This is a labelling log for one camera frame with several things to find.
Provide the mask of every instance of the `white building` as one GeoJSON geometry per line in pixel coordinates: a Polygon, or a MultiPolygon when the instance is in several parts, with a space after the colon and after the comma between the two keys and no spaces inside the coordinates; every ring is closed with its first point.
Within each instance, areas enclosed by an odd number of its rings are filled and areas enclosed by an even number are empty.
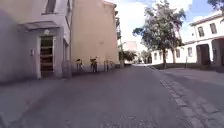
{"type": "MultiPolygon", "coordinates": [[[[177,47],[175,52],[176,63],[198,63],[213,66],[224,65],[224,22],[221,12],[205,17],[191,23],[192,32],[189,42],[185,46],[177,47]]],[[[173,63],[170,50],[167,55],[167,63],[173,63]]],[[[163,63],[162,53],[152,52],[152,64],[163,63]]]]}
{"type": "Polygon", "coordinates": [[[0,0],[0,82],[63,76],[72,0],[0,0]]]}

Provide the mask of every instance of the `street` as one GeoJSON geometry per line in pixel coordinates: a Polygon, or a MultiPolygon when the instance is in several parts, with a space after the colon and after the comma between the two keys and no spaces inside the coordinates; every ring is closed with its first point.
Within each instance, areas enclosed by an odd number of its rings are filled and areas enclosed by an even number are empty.
{"type": "Polygon", "coordinates": [[[151,69],[131,67],[68,80],[11,127],[185,128],[189,123],[151,69]]]}
{"type": "Polygon", "coordinates": [[[138,65],[5,87],[0,128],[223,128],[223,77],[138,65]]]}

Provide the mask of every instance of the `building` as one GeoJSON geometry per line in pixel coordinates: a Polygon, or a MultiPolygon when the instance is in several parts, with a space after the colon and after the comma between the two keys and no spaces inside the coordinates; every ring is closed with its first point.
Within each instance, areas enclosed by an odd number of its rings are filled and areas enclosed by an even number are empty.
{"type": "Polygon", "coordinates": [[[123,43],[123,50],[137,53],[137,43],[135,41],[126,41],[123,43]]]}
{"type": "Polygon", "coordinates": [[[70,59],[72,4],[0,1],[0,82],[63,75],[70,59]]]}
{"type": "MultiPolygon", "coordinates": [[[[221,12],[204,17],[190,24],[191,40],[177,47],[177,63],[198,63],[201,65],[224,65],[224,22],[221,12]]],[[[152,64],[163,63],[160,51],[152,52],[152,64]]],[[[167,63],[173,63],[171,51],[167,50],[167,63]]]]}
{"type": "Polygon", "coordinates": [[[105,61],[119,64],[116,5],[102,0],[75,0],[72,18],[72,65],[81,59],[90,71],[90,59],[97,57],[99,70],[105,61]]]}

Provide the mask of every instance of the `door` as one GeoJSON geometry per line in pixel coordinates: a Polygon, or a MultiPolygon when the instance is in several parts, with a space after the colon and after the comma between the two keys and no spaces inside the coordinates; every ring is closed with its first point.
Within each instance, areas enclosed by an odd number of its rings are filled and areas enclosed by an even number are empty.
{"type": "Polygon", "coordinates": [[[42,36],[40,39],[40,74],[41,78],[54,74],[53,36],[42,36]]]}

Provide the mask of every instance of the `awning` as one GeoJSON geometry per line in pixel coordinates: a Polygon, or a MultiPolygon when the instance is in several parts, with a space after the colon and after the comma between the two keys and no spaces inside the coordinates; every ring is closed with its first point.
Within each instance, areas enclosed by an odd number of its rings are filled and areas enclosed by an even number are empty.
{"type": "Polygon", "coordinates": [[[24,24],[21,24],[21,25],[24,26],[28,30],[59,28],[60,27],[54,21],[30,22],[30,23],[24,23],[24,24]]]}

